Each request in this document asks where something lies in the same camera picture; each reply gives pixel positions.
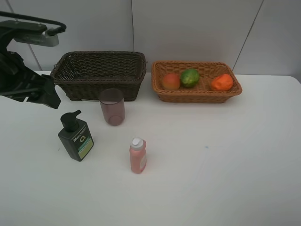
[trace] pump dispenser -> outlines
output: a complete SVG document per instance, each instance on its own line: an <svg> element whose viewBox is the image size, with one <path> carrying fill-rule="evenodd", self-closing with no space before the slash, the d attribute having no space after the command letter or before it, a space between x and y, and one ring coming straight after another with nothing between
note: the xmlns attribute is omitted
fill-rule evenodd
<svg viewBox="0 0 301 226"><path fill-rule="evenodd" d="M61 122L64 128L58 134L69 156L77 161L82 161L94 145L87 123L76 118L80 113L77 110L63 114Z"/></svg>

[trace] wall seam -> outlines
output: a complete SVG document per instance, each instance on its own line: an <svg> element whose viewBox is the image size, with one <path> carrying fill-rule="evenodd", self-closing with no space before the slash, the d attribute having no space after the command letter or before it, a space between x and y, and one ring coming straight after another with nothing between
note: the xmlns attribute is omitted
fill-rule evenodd
<svg viewBox="0 0 301 226"><path fill-rule="evenodd" d="M243 51L243 48L244 48L244 46L245 46L245 44L246 44L246 41L247 41L247 39L248 39L248 37L249 37L249 35L250 35L250 33L251 33L251 30L252 30L252 28L253 28L253 26L254 26L254 23L255 23L255 20L256 20L258 14L259 14L259 11L260 11L260 9L261 9L261 7L262 7L262 5L263 5L263 2L264 2L264 0L262 0L261 4L260 4L260 6L259 6L259 9L258 9L258 11L257 11L257 13L256 13L256 16L255 16L255 18L254 18L254 20L253 20L253 23L252 23L252 25L251 25L251 27L250 27L250 29L249 29L249 32L248 32L248 34L247 34L247 36L246 36L246 39L245 39L245 41L244 41L244 43L243 43L243 46L241 47L241 50L240 50L240 52L239 52L239 54L238 54L238 57L237 57L237 59L236 59L236 61L235 61L234 66L233 66L233 68L232 68L233 71L234 71L235 66L236 66L236 64L237 64L237 61L238 61L238 59L239 59L239 57L240 57L240 54L241 54L241 52Z"/></svg>
<svg viewBox="0 0 301 226"><path fill-rule="evenodd" d="M134 39L134 17L133 17L133 0L131 0L131 13L132 13L133 51L135 51L135 39Z"/></svg>

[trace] pink cup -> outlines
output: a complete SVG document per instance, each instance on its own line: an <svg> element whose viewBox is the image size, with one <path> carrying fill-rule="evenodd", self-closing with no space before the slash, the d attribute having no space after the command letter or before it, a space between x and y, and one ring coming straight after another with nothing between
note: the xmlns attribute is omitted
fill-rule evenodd
<svg viewBox="0 0 301 226"><path fill-rule="evenodd" d="M126 114L123 94L119 89L106 89L99 95L100 106L105 121L112 125L120 125Z"/></svg>

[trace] basket rim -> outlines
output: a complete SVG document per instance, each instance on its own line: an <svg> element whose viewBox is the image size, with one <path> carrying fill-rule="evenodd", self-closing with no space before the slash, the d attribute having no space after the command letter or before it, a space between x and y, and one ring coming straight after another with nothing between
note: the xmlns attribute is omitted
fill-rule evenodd
<svg viewBox="0 0 301 226"><path fill-rule="evenodd" d="M64 60L73 54L81 54L81 55L87 55L87 54L116 54L116 55L136 55L139 56L142 60L142 66L141 66L141 73L139 73L139 77L134 80L117 80L117 79L102 79L101 77L99 79L75 79L75 80L66 80L66 79L59 79L55 77L55 74L58 72L60 67L62 66ZM98 82L101 84L110 84L110 83L119 83L121 85L138 85L140 84L146 74L146 59L145 55L141 52L133 52L133 51L73 51L65 53L59 62L54 65L53 70L50 73L51 78L54 80L55 84L91 84L92 82L94 84L97 84Z"/></svg>
<svg viewBox="0 0 301 226"><path fill-rule="evenodd" d="M228 71L230 72L230 76L233 78L234 83L237 85L238 90L236 91L202 91L202 90L164 90L159 88L156 85L156 80L157 80L157 76L156 76L156 70L155 67L157 64L202 64L202 65L223 65L225 67L227 67ZM233 97L233 96L237 96L239 94L242 93L242 87L240 85L240 83L238 82L236 76L234 75L233 71L230 69L230 67L223 63L223 62L211 62L211 61L206 61L206 62L202 62L202 61L179 61L179 60L159 60L159 61L155 61L152 64L152 68L151 68L151 84L152 84L152 88L153 90L158 94L158 95L165 95L165 96L202 96L203 94L205 94L206 96L217 96L217 97Z"/></svg>

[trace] bottle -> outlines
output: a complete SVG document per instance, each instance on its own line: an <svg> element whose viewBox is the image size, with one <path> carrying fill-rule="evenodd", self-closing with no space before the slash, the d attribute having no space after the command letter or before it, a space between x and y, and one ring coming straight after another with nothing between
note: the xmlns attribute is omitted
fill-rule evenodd
<svg viewBox="0 0 301 226"><path fill-rule="evenodd" d="M80 113L77 110L63 114L61 122L64 129L58 134L69 156L77 161L82 161L94 145L87 123L76 118Z"/></svg>
<svg viewBox="0 0 301 226"><path fill-rule="evenodd" d="M142 173L146 166L146 142L141 138L134 138L130 146L131 168L134 173Z"/></svg>

